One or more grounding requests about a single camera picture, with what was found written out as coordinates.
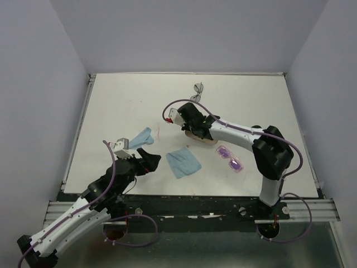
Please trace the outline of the marbled glasses case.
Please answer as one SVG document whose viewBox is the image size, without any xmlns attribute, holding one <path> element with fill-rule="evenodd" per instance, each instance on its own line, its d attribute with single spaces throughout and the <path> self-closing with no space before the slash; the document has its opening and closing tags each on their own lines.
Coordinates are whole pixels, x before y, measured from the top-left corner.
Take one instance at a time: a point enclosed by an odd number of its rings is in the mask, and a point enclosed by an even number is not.
<svg viewBox="0 0 357 268">
<path fill-rule="evenodd" d="M 199 141 L 199 142 L 202 142 L 202 143 L 205 143 L 205 144 L 209 144 L 209 145 L 215 145 L 218 143 L 218 140 L 210 140 L 210 139 L 207 139 L 207 138 L 200 138 L 196 135 L 194 135 L 192 132 L 190 131 L 187 131 L 185 130 L 184 131 L 185 135 L 193 140 L 196 140 L 196 141 Z"/>
</svg>

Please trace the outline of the blue cleaning cloth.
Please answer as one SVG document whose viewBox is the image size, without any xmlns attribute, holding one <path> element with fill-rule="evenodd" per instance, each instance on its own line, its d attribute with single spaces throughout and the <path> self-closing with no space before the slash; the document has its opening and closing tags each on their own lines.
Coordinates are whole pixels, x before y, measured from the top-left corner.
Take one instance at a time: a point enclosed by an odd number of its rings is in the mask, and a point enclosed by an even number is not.
<svg viewBox="0 0 357 268">
<path fill-rule="evenodd" d="M 134 139 L 129 142 L 129 149 L 136 150 L 141 148 L 143 145 L 151 145 L 154 143 L 154 139 L 151 136 L 151 129 L 146 127 L 141 131 Z"/>
<path fill-rule="evenodd" d="M 192 175 L 202 168 L 188 147 L 182 147 L 179 150 L 167 153 L 166 160 L 176 179 Z"/>
</svg>

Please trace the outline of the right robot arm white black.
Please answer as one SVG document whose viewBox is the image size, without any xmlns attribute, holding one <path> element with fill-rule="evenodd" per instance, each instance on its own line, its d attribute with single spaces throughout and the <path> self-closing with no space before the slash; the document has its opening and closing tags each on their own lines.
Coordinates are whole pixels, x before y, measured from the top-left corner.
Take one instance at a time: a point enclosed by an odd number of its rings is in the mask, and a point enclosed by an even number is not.
<svg viewBox="0 0 357 268">
<path fill-rule="evenodd" d="M 263 176 L 257 213 L 268 219 L 277 212 L 283 176 L 291 164 L 293 151 L 276 127 L 247 128 L 224 123 L 219 117 L 203 115 L 190 102 L 179 109 L 171 108 L 169 119 L 196 140 L 228 142 L 252 152 L 257 169 Z"/>
</svg>

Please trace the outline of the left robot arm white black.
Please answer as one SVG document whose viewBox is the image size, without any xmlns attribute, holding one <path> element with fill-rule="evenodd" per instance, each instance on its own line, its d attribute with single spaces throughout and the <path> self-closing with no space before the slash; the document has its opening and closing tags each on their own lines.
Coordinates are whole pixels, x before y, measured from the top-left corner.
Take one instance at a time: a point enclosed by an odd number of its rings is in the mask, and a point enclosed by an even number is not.
<svg viewBox="0 0 357 268">
<path fill-rule="evenodd" d="M 17 240 L 22 252 L 19 264 L 29 267 L 54 267 L 59 257 L 93 228 L 109 220 L 126 218 L 123 191 L 138 176 L 156 171 L 160 155 L 137 149 L 140 157 L 121 159 L 112 155 L 105 174 L 88 185 L 80 197 L 59 218 L 32 236 Z"/>
</svg>

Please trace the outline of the purple lens sunglasses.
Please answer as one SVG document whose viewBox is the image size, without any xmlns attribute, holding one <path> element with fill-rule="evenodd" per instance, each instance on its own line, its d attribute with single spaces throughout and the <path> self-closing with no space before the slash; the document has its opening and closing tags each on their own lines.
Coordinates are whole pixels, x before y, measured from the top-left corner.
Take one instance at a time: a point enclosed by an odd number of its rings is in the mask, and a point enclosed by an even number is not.
<svg viewBox="0 0 357 268">
<path fill-rule="evenodd" d="M 229 161 L 228 165 L 236 173 L 239 173 L 241 170 L 243 170 L 243 166 L 240 163 L 239 159 L 230 150 L 228 150 L 225 146 L 223 146 L 223 145 L 219 146 L 216 149 L 216 152 L 220 155 L 221 158 L 228 159 L 228 161 Z"/>
</svg>

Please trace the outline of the black mounting base rail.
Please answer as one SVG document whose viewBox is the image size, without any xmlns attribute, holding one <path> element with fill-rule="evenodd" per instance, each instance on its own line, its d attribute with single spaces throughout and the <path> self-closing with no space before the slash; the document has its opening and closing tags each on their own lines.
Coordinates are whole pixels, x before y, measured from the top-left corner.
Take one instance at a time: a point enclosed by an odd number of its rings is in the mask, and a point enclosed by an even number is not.
<svg viewBox="0 0 357 268">
<path fill-rule="evenodd" d="M 114 204 L 107 230 L 130 233 L 253 232 L 258 223 L 290 217 L 287 204 L 272 208 L 257 197 L 128 194 Z"/>
</svg>

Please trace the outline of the aluminium frame rail left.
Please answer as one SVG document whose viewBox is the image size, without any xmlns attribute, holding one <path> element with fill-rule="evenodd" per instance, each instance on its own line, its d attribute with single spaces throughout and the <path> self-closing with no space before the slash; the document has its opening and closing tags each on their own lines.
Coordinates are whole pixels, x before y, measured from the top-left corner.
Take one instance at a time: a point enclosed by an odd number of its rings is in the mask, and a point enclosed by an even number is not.
<svg viewBox="0 0 357 268">
<path fill-rule="evenodd" d="M 83 122 L 84 122 L 86 110 L 87 110 L 87 107 L 88 107 L 88 103 L 89 103 L 89 100 L 90 100 L 91 92 L 93 90 L 93 86 L 94 86 L 96 77 L 97 77 L 97 74 L 89 74 L 89 81 L 88 81 L 88 86 L 87 86 L 87 89 L 86 89 L 84 103 L 83 103 L 83 106 L 82 106 L 82 109 L 81 109 L 81 112 L 80 112 L 80 117 L 79 117 L 79 121 L 78 121 L 78 124 L 77 124 L 74 140 L 73 140 L 73 143 L 72 143 L 69 159 L 68 159 L 67 164 L 66 164 L 65 173 L 64 173 L 64 176 L 63 176 L 62 181 L 61 181 L 61 187 L 60 187 L 60 191 L 61 192 L 64 192 L 64 190 L 65 190 L 65 185 L 66 185 L 66 182 L 67 182 L 67 178 L 69 176 L 69 171 L 70 171 L 71 164 L 72 164 L 72 161 L 73 161 L 73 157 L 74 157 L 74 154 L 75 154 L 76 146 L 78 144 L 80 131 L 81 131 L 81 128 L 82 128 L 82 125 L 83 125 Z"/>
</svg>

